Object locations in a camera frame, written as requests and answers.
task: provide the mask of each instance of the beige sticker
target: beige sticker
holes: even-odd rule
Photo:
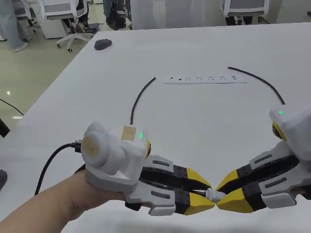
[[[95,159],[98,156],[99,148],[96,143],[92,141],[91,138],[85,137],[82,141],[82,148],[84,152],[88,154],[89,157]]]
[[[135,134],[136,134],[135,127],[124,125],[121,140],[134,141]]]

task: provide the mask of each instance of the white tabletop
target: white tabletop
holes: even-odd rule
[[[96,40],[113,45],[95,51]],[[29,199],[51,153],[81,139],[87,126],[127,124],[142,87],[134,123],[146,126],[152,153],[191,167],[215,188],[230,171],[270,150],[269,109],[279,100],[265,84],[245,76],[242,84],[164,85],[168,75],[222,74],[227,66],[271,82],[287,104],[310,102],[311,24],[258,25],[101,32],[83,48],[26,116],[0,141],[0,168],[8,182],[0,191],[0,219]],[[45,189],[83,163],[72,149],[61,152],[43,181]],[[252,214],[216,207],[193,216],[150,217],[111,201],[71,222],[65,233],[309,233],[311,202]]]

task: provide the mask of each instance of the white pants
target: white pants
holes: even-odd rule
[[[14,13],[12,0],[0,0],[0,24],[5,37],[13,49],[21,47],[27,34]]]

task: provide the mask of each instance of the black wire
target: black wire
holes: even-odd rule
[[[267,81],[265,81],[264,79],[258,77],[257,75],[255,74],[252,74],[252,73],[249,73],[247,71],[244,71],[244,70],[241,70],[241,69],[237,69],[237,68],[234,68],[234,67],[228,67],[228,69],[231,69],[231,70],[235,70],[235,71],[238,71],[238,72],[241,72],[241,73],[244,73],[244,74],[247,74],[249,76],[252,76],[254,77],[255,79],[258,79],[260,81],[262,81],[263,83],[267,84],[273,91],[274,93],[277,95],[278,99],[281,101],[281,103],[284,105],[285,104],[285,101],[283,100],[282,96],[279,94],[279,92],[276,90],[276,88],[274,86],[272,86],[270,83],[268,83]]]
[[[18,108],[14,107],[13,105],[9,104],[8,102],[4,101],[3,99],[0,99],[0,101],[2,101],[3,103],[6,103],[7,105],[9,105],[12,108],[14,108],[15,110],[17,110],[20,114],[24,115]]]
[[[147,88],[154,80],[156,80],[155,77],[154,77],[153,79],[151,79],[151,80],[144,86],[144,88],[140,91],[140,93],[138,94],[138,96],[137,96],[137,98],[136,98],[136,100],[135,100],[135,103],[134,103],[134,105],[133,105],[133,108],[132,108],[130,125],[133,124],[134,111],[135,111],[136,105],[137,105],[137,103],[138,103],[138,100],[139,100],[141,94],[146,90],[146,88]]]
[[[35,195],[37,195],[40,191],[41,185],[42,185],[42,181],[45,175],[45,172],[47,171],[50,163],[52,162],[53,158],[63,149],[68,148],[68,147],[75,147],[76,143],[69,143],[69,144],[65,144],[62,145],[60,148],[58,148],[56,151],[54,151],[54,153],[49,157],[48,161],[46,162],[46,164],[44,165],[42,171],[41,171],[41,175],[37,184],[37,188],[35,189]]]

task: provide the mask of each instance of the power strip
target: power strip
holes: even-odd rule
[[[200,84],[200,83],[246,83],[240,76],[170,76],[164,80],[164,84]]]

